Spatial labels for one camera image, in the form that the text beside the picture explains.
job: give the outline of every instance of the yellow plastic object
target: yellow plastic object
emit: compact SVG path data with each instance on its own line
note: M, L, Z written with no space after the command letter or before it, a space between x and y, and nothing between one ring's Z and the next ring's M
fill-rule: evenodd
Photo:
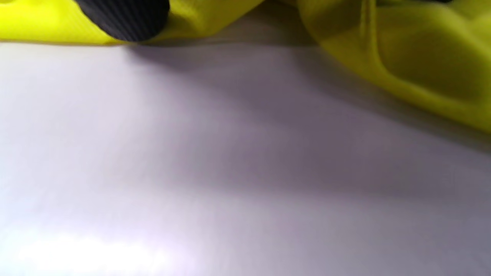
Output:
M212 35L264 0L171 0L157 39ZM319 44L412 104L491 132L491 0L297 0ZM73 0L0 0L0 39L116 44Z

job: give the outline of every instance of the yellow cover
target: yellow cover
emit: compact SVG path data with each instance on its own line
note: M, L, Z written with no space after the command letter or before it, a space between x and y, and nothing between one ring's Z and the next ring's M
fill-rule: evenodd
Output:
M212 35L264 0L170 0L158 39ZM491 132L491 0L297 0L351 70L412 104ZM0 39L119 44L72 0L0 0Z

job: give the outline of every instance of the black cylindrical tip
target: black cylindrical tip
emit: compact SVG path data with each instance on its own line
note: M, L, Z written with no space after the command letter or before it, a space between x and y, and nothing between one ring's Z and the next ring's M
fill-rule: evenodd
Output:
M75 0L108 35L124 41L154 38L165 27L169 0Z

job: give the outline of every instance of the yellow fabric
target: yellow fabric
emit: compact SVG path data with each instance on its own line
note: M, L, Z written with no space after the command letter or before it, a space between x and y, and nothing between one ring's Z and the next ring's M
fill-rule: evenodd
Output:
M171 0L157 39L212 35L262 1ZM319 44L360 76L491 132L491 0L297 0L297 6ZM72 0L0 0L0 39L122 43Z

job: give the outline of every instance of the white table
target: white table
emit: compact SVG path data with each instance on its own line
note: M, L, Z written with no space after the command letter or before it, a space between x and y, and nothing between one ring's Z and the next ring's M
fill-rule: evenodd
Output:
M490 275L491 139L280 29L0 44L0 275Z

